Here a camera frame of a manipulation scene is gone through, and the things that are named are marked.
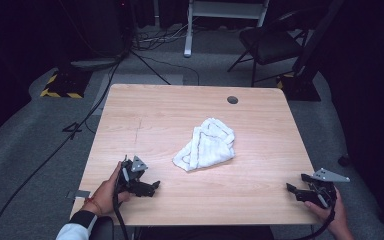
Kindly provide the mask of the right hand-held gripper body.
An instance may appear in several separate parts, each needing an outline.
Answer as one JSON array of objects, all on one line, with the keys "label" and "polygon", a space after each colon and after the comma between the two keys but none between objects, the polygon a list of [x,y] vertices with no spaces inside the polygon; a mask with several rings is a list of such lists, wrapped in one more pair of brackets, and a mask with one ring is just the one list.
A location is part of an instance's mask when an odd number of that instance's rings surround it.
[{"label": "right hand-held gripper body", "polygon": [[334,183],[348,183],[350,181],[349,177],[339,175],[324,168],[317,170],[312,175],[302,174],[301,179],[309,186],[309,189],[305,191],[311,191],[316,195],[315,201],[312,203],[323,209],[332,207],[336,202],[337,197]]}]

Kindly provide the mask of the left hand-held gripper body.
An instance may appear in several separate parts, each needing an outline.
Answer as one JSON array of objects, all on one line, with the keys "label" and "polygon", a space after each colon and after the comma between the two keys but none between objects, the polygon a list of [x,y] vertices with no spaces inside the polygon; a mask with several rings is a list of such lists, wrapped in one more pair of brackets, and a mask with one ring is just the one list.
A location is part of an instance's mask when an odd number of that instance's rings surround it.
[{"label": "left hand-held gripper body", "polygon": [[139,157],[135,156],[132,160],[125,158],[117,177],[115,193],[125,191],[133,193],[136,188],[143,188],[144,184],[140,181],[140,177],[146,169],[147,165]]}]

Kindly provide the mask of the white towel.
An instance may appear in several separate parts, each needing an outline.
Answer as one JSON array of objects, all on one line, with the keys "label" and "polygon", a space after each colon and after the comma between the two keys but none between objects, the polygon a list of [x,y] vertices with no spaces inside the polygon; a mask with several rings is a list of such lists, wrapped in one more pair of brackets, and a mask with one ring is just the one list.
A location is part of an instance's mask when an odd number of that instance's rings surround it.
[{"label": "white towel", "polygon": [[208,118],[194,128],[192,139],[172,162],[186,172],[223,163],[235,156],[234,141],[231,128],[219,119]]}]

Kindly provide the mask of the person's right hand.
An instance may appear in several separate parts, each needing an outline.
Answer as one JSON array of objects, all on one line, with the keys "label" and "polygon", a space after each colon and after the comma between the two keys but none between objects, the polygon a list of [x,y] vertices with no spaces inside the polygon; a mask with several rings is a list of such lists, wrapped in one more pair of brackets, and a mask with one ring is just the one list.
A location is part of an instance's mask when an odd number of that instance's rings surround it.
[{"label": "person's right hand", "polygon": [[[347,217],[344,204],[342,202],[342,198],[338,189],[336,189],[336,205],[334,208],[335,216],[332,222],[327,227],[328,231],[335,237],[339,237],[345,230],[348,229],[347,226]],[[322,209],[316,204],[305,201],[304,205],[308,208],[308,210],[314,213],[321,221],[325,221],[330,215],[330,211],[328,209]]]}]

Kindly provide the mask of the person's left hand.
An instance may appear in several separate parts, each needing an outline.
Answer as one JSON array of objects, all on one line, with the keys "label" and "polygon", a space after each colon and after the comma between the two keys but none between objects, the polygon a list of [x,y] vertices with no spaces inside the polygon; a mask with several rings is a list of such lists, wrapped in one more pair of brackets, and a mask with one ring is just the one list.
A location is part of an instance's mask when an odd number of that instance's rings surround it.
[{"label": "person's left hand", "polygon": [[81,210],[93,212],[97,216],[108,216],[113,212],[113,194],[120,168],[121,163],[118,163],[109,179],[101,183],[92,199],[87,200]]}]

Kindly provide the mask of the grey tape piece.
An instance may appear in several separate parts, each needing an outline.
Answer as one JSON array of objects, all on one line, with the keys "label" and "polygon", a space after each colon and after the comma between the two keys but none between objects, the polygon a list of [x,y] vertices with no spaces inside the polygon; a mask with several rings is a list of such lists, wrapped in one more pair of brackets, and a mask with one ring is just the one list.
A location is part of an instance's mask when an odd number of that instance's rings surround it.
[{"label": "grey tape piece", "polygon": [[69,191],[66,195],[66,198],[75,200],[77,198],[88,198],[89,196],[90,196],[89,191],[76,190],[76,191]]}]

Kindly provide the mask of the person's dark lap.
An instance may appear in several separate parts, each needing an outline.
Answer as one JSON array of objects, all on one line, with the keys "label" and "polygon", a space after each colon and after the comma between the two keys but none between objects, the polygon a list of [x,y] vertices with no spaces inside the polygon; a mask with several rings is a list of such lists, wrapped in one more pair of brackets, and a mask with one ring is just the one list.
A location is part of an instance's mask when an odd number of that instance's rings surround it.
[{"label": "person's dark lap", "polygon": [[[88,240],[115,240],[110,217],[98,218],[87,227]],[[274,240],[267,226],[140,227],[135,240]]]}]

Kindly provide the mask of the black folding chair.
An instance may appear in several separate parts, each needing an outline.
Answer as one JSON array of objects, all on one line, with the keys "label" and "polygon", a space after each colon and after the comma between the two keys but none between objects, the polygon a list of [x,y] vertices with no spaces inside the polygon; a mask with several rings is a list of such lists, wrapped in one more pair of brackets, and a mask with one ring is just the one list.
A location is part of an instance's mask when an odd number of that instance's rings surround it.
[{"label": "black folding chair", "polygon": [[310,9],[288,12],[268,24],[243,30],[239,40],[245,51],[228,68],[230,72],[237,64],[251,61],[251,86],[256,78],[257,65],[269,65],[298,57],[304,50],[310,30]]}]

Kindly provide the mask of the black computer tower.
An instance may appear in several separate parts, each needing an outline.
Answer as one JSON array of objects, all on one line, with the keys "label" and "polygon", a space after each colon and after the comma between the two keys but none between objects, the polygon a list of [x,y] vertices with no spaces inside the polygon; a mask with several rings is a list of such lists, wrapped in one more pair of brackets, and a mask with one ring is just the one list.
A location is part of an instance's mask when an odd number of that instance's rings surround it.
[{"label": "black computer tower", "polygon": [[133,31],[130,0],[74,0],[86,40],[97,55],[118,57],[129,46]]}]

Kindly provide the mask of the black slanted stand pole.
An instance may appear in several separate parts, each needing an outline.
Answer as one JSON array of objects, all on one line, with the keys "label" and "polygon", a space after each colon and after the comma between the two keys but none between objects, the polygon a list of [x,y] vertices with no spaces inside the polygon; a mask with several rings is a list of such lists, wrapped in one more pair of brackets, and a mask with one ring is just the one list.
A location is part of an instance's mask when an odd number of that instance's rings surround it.
[{"label": "black slanted stand pole", "polygon": [[316,48],[321,42],[325,32],[335,18],[344,1],[345,0],[332,0],[332,2],[329,4],[326,14],[320,20],[311,38],[307,42],[303,54],[295,62],[295,67],[297,68],[296,74],[298,76],[300,76],[306,70],[311,58],[316,55]]}]

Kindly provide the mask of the yellow black striped base plate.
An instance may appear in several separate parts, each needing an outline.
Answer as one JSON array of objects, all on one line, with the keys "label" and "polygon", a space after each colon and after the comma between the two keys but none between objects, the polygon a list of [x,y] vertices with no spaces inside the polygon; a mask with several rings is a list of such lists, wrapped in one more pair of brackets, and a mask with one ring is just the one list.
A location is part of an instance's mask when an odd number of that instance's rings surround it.
[{"label": "yellow black striped base plate", "polygon": [[55,71],[49,78],[40,96],[83,98],[91,76],[91,71],[75,71],[70,73]]},{"label": "yellow black striped base plate", "polygon": [[277,76],[276,86],[283,91],[288,101],[319,102],[321,100],[312,81],[304,81],[293,74]]}]

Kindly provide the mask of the white desk frame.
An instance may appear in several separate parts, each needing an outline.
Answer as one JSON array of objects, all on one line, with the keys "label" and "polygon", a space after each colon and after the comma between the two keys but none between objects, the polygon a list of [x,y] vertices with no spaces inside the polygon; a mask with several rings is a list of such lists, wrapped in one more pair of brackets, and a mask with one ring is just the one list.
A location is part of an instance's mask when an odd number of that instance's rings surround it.
[{"label": "white desk frame", "polygon": [[215,2],[203,0],[188,0],[187,32],[183,55],[192,55],[193,19],[194,17],[238,18],[257,20],[257,25],[264,22],[270,0],[262,3]]}]

